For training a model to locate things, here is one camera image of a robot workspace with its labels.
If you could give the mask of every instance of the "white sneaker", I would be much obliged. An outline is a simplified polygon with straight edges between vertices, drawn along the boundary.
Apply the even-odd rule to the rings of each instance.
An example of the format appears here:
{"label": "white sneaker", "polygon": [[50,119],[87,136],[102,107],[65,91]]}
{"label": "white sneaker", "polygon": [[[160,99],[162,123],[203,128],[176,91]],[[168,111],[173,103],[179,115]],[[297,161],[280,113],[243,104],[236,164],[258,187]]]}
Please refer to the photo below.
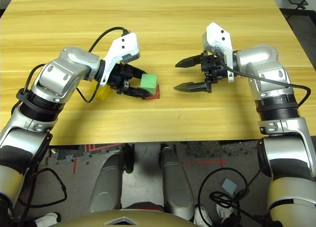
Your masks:
{"label": "white sneaker", "polygon": [[47,213],[46,215],[34,220],[38,227],[48,227],[60,222],[60,216],[54,212]]}
{"label": "white sneaker", "polygon": [[[206,209],[204,208],[204,206],[200,206],[201,208],[201,212],[202,212],[202,216],[204,217],[204,219],[213,226],[213,222],[210,218],[210,216],[208,215],[208,212],[206,211]],[[196,211],[194,213],[194,222],[193,224],[199,226],[199,227],[208,227],[208,225],[203,221],[199,211],[198,211],[198,207],[196,207]]]}
{"label": "white sneaker", "polygon": [[221,223],[223,223],[224,219],[228,218],[231,215],[231,213],[234,212],[232,207],[225,208],[225,207],[221,207],[218,204],[216,204],[216,211],[217,211],[217,214],[219,215],[219,217],[221,218]]}

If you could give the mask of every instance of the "metal stand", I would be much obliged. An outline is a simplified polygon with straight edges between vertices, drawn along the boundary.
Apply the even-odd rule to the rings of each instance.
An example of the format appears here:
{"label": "metal stand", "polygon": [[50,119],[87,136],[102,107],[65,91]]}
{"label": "metal stand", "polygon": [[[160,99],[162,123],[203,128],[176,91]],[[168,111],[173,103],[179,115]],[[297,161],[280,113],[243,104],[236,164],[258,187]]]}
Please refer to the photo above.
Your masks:
{"label": "metal stand", "polygon": [[119,209],[124,171],[123,153],[110,156],[104,163],[90,199],[90,212]]}
{"label": "metal stand", "polygon": [[194,199],[187,178],[177,155],[170,147],[161,151],[163,199],[165,211],[190,220],[194,216]]}

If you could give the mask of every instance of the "black cable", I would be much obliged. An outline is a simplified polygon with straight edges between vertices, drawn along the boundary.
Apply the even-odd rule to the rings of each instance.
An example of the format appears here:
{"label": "black cable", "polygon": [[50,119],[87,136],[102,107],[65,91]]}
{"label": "black cable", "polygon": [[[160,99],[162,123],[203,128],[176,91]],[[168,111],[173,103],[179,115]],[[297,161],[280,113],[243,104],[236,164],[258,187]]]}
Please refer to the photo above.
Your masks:
{"label": "black cable", "polygon": [[[305,1],[306,1],[306,0],[301,1],[301,3],[297,5],[297,7],[295,8],[295,10],[299,9],[300,6],[301,6]],[[286,20],[290,19],[291,16],[293,16],[293,14],[289,15],[289,16],[286,18]]]}
{"label": "black cable", "polygon": [[[123,31],[123,35],[128,34],[128,30],[125,29],[124,27],[121,27],[121,26],[112,27],[112,28],[110,28],[110,29],[104,31],[104,32],[95,40],[95,42],[94,42],[94,43],[92,44],[92,46],[89,48],[88,52],[90,53],[90,52],[94,49],[94,47],[97,45],[97,43],[98,43],[106,34],[108,34],[109,32],[112,32],[112,31],[116,31],[116,30],[122,30],[122,31]],[[82,92],[79,90],[78,87],[77,87],[77,92],[79,93],[79,95],[81,96],[81,98],[82,98],[85,102],[90,103],[90,102],[94,99],[94,97],[95,97],[95,95],[96,95],[96,93],[97,93],[97,90],[98,90],[99,87],[100,87],[100,83],[101,83],[101,76],[100,76],[100,78],[99,78],[99,80],[98,80],[98,83],[97,83],[97,85],[96,85],[96,87],[95,87],[95,89],[94,89],[94,92],[93,92],[93,94],[92,94],[92,96],[91,96],[91,98],[90,98],[89,100],[87,100],[87,99],[84,97],[84,95],[82,94]]]}
{"label": "black cable", "polygon": [[46,203],[46,204],[40,204],[40,205],[32,205],[30,203],[25,203],[22,199],[18,199],[19,202],[23,205],[23,206],[26,206],[26,207],[29,207],[29,208],[41,208],[41,207],[47,207],[47,206],[52,206],[52,205],[55,205],[57,203],[60,203],[60,202],[63,202],[65,200],[67,200],[67,192],[66,192],[66,186],[64,185],[64,183],[61,181],[60,177],[56,174],[56,172],[50,168],[44,168],[44,169],[41,169],[39,170],[38,172],[34,173],[31,175],[31,177],[24,183],[23,187],[22,187],[22,190],[21,192],[23,192],[23,190],[25,189],[25,187],[29,184],[29,182],[31,180],[34,180],[36,178],[36,176],[42,172],[45,172],[45,171],[49,171],[51,172],[55,178],[57,179],[57,181],[60,183],[61,185],[61,189],[62,191],[64,192],[64,198],[63,199],[60,199],[58,201],[53,201],[53,202],[50,202],[50,203]]}
{"label": "black cable", "polygon": [[91,98],[90,98],[89,100],[87,100],[87,99],[84,97],[84,95],[82,94],[82,92],[81,92],[81,91],[79,90],[79,88],[77,87],[77,92],[79,93],[79,95],[81,96],[81,98],[82,98],[85,102],[90,103],[90,102],[94,99],[94,97],[95,97],[95,95],[97,94],[97,91],[98,91],[98,89],[99,89],[99,87],[100,87],[101,79],[102,79],[102,77],[100,76],[100,78],[99,78],[99,80],[98,80],[98,83],[97,83],[97,85],[95,86],[94,92],[93,92],[93,94],[92,94],[92,96],[91,96]]}
{"label": "black cable", "polygon": [[122,30],[123,31],[123,34],[127,34],[128,33],[128,30],[125,29],[124,27],[121,27],[121,26],[116,26],[116,27],[112,27],[106,31],[104,31],[96,40],[95,42],[92,44],[92,46],[89,48],[88,52],[91,52],[94,47],[97,45],[97,43],[106,35],[108,34],[109,32],[111,31],[116,31],[116,30]]}
{"label": "black cable", "polygon": [[253,183],[253,181],[255,181],[255,179],[259,176],[260,173],[261,173],[261,169],[259,168],[259,170],[256,173],[256,175],[253,176],[253,178],[248,182],[248,187],[250,187],[250,185]]}
{"label": "black cable", "polygon": [[[34,68],[31,70],[31,72],[30,72],[30,74],[29,74],[29,76],[28,76],[28,78],[27,78],[27,80],[26,80],[26,82],[25,82],[25,86],[24,86],[24,89],[23,89],[23,92],[22,92],[23,94],[28,90],[28,87],[29,87],[29,85],[30,85],[30,81],[31,81],[31,79],[32,79],[32,77],[33,77],[35,71],[36,71],[38,68],[43,67],[44,65],[45,65],[45,64],[39,64],[39,65],[37,65],[36,67],[34,67]],[[13,107],[12,107],[12,109],[11,109],[11,115],[13,114],[15,108],[18,107],[20,103],[21,103],[21,101],[18,101],[18,102],[16,102],[15,105],[13,105]]]}
{"label": "black cable", "polygon": [[240,208],[240,203],[239,201],[241,201],[248,193],[249,193],[249,183],[252,183],[259,175],[260,172],[257,172],[256,175],[250,180],[250,182],[248,183],[246,178],[244,177],[244,175],[242,175],[239,171],[237,171],[236,169],[233,168],[220,168],[220,169],[216,169],[214,171],[212,171],[211,173],[209,173],[205,179],[203,180],[199,190],[198,190],[198,196],[197,196],[197,206],[198,206],[198,211],[199,214],[202,217],[202,220],[209,226],[212,227],[212,225],[210,223],[208,223],[206,221],[206,219],[203,217],[202,215],[202,211],[201,211],[201,204],[200,204],[200,199],[201,199],[201,193],[204,187],[204,184],[206,183],[206,181],[215,173],[223,171],[223,170],[230,170],[230,171],[234,171],[235,173],[239,174],[240,177],[242,178],[244,184],[245,184],[245,188],[240,190],[239,192],[237,192],[237,194],[234,197],[230,197],[229,195],[227,195],[224,192],[221,191],[214,191],[211,192],[209,197],[211,200],[213,200],[216,204],[218,204],[221,207],[224,208],[230,208],[230,207],[234,207],[235,209],[237,209],[237,223],[236,226],[239,224],[240,222],[240,213],[244,213],[246,216],[250,217],[251,219],[253,219],[254,221],[258,222],[261,224],[261,221],[257,218],[255,218],[254,216],[252,216],[251,214],[247,213],[246,211],[242,210]]}
{"label": "black cable", "polygon": [[36,67],[34,67],[34,68],[31,70],[31,72],[30,72],[30,74],[29,74],[29,77],[28,77],[27,80],[26,80],[26,83],[25,83],[25,86],[24,86],[24,90],[23,90],[23,94],[27,91],[27,89],[28,89],[28,87],[29,87],[29,84],[30,84],[30,81],[31,81],[32,76],[33,76],[33,74],[35,73],[35,71],[36,71],[38,68],[43,67],[44,65],[45,65],[45,64],[39,64],[39,65],[37,65]]}
{"label": "black cable", "polygon": [[[39,170],[39,165],[36,164],[35,167],[34,167],[34,170],[33,170],[33,174],[38,172],[38,170]],[[32,199],[33,199],[33,196],[34,196],[35,186],[36,186],[36,177],[32,181],[32,186],[31,186],[31,190],[30,190],[30,194],[29,194],[29,198],[28,198],[27,204],[31,204],[31,202],[32,202]],[[22,227],[23,226],[23,224],[25,222],[25,219],[26,219],[26,216],[27,216],[27,214],[29,212],[29,209],[30,209],[29,207],[25,207],[24,212],[22,214],[22,217],[20,219],[20,222],[18,224],[18,227]]]}
{"label": "black cable", "polygon": [[19,106],[19,104],[21,104],[22,103],[22,101],[18,101],[18,102],[16,102],[16,104],[15,105],[13,105],[13,107],[12,107],[12,109],[11,109],[11,115],[13,114],[13,112],[14,112],[14,110],[15,110],[15,108],[16,107],[18,107]]}
{"label": "black cable", "polygon": [[280,82],[280,81],[277,81],[277,80],[270,80],[270,79],[266,79],[266,78],[263,78],[263,77],[258,77],[258,76],[254,76],[254,75],[250,75],[250,74],[246,74],[246,73],[242,73],[242,72],[236,71],[236,70],[231,69],[230,67],[228,67],[224,63],[223,59],[220,59],[220,63],[227,71],[235,73],[235,74],[237,74],[239,76],[244,76],[244,77],[248,77],[248,78],[255,79],[255,80],[261,80],[261,81],[272,83],[272,84],[277,84],[277,85],[282,85],[282,86],[287,86],[287,87],[294,87],[294,88],[299,88],[299,89],[306,90],[306,95],[301,100],[301,102],[298,103],[298,107],[300,107],[308,99],[308,97],[310,96],[310,94],[312,92],[312,90],[309,87],[304,86],[304,85],[296,85],[296,84],[292,84],[292,83],[284,83],[284,82]]}

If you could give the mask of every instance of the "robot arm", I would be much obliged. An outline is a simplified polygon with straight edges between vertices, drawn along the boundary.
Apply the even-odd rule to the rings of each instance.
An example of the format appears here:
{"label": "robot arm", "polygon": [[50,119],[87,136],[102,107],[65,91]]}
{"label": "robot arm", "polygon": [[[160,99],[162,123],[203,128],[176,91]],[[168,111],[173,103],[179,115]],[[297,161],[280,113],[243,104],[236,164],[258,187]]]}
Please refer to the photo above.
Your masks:
{"label": "robot arm", "polygon": [[[121,75],[117,62],[125,64],[138,57],[139,45],[135,33],[123,34],[115,39],[103,60],[78,47],[66,47],[58,58],[43,66],[31,90],[19,90],[17,98],[21,104],[13,110],[0,133],[1,218],[3,213],[7,221],[11,218],[11,210],[20,194],[24,176],[32,165],[42,160],[52,138],[50,130],[79,82],[96,80],[101,87],[108,83],[121,90],[118,85],[123,83],[126,87],[126,80],[138,69],[126,65],[125,69],[130,72],[129,77],[126,77]],[[140,77],[145,72],[138,70],[137,73]],[[140,92],[144,92],[143,96],[150,95],[146,90]],[[1,218],[1,222],[5,223],[6,220]]]}
{"label": "robot arm", "polygon": [[268,194],[271,221],[283,227],[314,226],[316,153],[306,121],[299,115],[294,90],[286,86],[291,82],[277,51],[261,45],[233,53],[229,33],[215,23],[206,28],[202,42],[205,51],[201,55],[181,60],[176,67],[201,64],[205,82],[183,83],[175,89],[211,92],[211,84],[223,77],[233,82],[233,72],[249,75],[261,118],[259,129],[268,135],[258,142],[258,160],[262,172],[272,178]]}

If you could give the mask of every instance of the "wooden table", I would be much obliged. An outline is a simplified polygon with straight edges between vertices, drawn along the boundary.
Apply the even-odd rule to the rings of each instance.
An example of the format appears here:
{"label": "wooden table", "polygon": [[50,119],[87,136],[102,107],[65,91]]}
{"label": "wooden table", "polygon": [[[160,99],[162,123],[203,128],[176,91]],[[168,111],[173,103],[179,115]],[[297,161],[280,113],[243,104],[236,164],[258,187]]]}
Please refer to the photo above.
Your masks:
{"label": "wooden table", "polygon": [[[291,80],[316,91],[316,75],[273,0],[13,0],[1,18],[1,127],[30,70],[69,45],[88,49],[106,29],[136,32],[141,58],[131,64],[156,74],[159,100],[117,95],[86,104],[75,93],[52,130],[52,144],[254,139],[261,137],[248,81],[222,80],[213,93],[182,93],[173,86],[203,80],[199,66],[178,69],[200,54],[205,28],[216,22],[231,33],[234,49],[274,46]],[[118,33],[95,48],[101,58]],[[91,83],[79,86],[88,96]],[[299,101],[305,91],[295,90]],[[300,109],[316,135],[316,97]]]}

